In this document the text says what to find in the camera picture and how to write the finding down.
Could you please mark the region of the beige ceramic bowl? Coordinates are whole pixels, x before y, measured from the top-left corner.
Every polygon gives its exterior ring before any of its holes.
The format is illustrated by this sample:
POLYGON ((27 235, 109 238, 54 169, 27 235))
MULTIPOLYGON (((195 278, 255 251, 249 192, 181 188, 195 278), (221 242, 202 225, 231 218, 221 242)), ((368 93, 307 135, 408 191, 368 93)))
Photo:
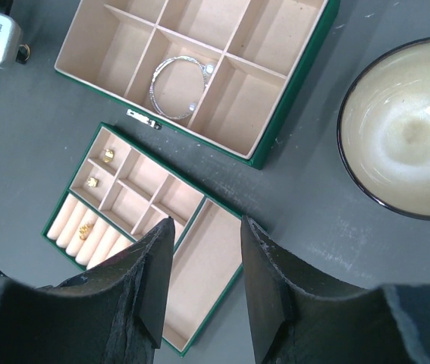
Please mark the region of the beige ceramic bowl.
POLYGON ((430 37, 385 52, 356 77, 337 116, 337 147, 373 202, 430 221, 430 37))

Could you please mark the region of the green jewelry box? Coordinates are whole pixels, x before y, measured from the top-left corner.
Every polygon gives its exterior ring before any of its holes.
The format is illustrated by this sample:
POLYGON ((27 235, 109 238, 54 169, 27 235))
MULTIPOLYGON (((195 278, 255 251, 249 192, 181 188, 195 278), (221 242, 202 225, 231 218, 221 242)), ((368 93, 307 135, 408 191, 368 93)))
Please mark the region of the green jewelry box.
POLYGON ((337 1, 81 1, 55 70, 262 169, 337 1))

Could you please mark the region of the green jewelry tray insert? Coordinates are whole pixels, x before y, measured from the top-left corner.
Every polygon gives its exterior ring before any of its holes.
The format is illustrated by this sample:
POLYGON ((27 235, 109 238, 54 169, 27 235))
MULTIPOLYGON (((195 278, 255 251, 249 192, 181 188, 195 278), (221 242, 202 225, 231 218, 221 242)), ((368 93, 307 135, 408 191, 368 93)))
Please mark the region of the green jewelry tray insert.
POLYGON ((42 235, 86 270, 174 221, 163 338, 184 356, 242 270, 242 215, 109 124, 100 124, 42 235))

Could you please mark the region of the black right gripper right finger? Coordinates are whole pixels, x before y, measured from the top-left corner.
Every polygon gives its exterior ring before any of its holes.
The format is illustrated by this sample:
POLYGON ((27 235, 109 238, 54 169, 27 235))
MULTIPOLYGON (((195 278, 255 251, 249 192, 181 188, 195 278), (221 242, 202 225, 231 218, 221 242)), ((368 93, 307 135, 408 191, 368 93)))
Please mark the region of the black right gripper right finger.
POLYGON ((241 220, 246 303, 258 363, 430 363, 430 284, 340 281, 241 220))

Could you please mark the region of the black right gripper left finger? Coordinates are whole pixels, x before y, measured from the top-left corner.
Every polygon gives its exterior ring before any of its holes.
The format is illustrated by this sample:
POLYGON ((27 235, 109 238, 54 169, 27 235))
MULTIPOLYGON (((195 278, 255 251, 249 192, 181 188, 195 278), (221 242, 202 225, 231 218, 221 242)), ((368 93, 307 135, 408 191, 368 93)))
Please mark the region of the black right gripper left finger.
POLYGON ((161 346, 174 221, 56 287, 0 278, 0 363, 151 363, 161 346))

